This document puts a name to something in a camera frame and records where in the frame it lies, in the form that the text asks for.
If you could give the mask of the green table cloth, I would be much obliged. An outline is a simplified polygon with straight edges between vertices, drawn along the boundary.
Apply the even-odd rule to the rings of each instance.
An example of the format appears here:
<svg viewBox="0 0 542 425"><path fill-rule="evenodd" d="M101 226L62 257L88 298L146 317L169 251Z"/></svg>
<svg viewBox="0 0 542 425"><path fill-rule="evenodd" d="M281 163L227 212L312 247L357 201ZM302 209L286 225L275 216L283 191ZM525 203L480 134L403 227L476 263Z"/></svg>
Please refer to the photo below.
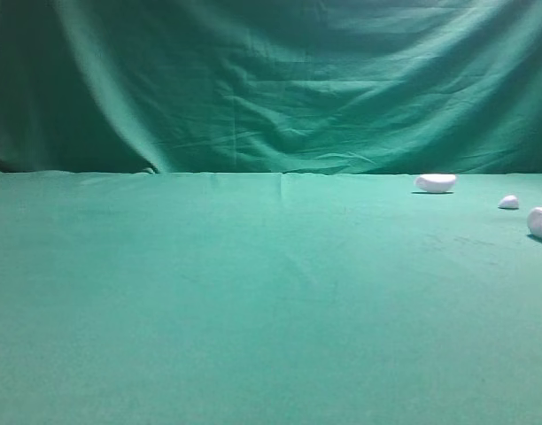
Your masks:
<svg viewBox="0 0 542 425"><path fill-rule="evenodd" d="M542 174L0 173L0 424L542 424L535 206Z"/></svg>

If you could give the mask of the green backdrop curtain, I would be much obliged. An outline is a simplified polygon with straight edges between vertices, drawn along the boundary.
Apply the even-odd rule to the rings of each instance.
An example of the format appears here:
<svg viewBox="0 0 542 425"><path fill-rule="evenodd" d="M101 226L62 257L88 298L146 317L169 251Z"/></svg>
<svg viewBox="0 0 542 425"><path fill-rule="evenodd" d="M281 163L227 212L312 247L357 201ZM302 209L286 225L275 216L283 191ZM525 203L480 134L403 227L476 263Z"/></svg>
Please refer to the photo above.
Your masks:
<svg viewBox="0 0 542 425"><path fill-rule="evenodd" d="M0 170L542 174L542 1L0 1Z"/></svg>

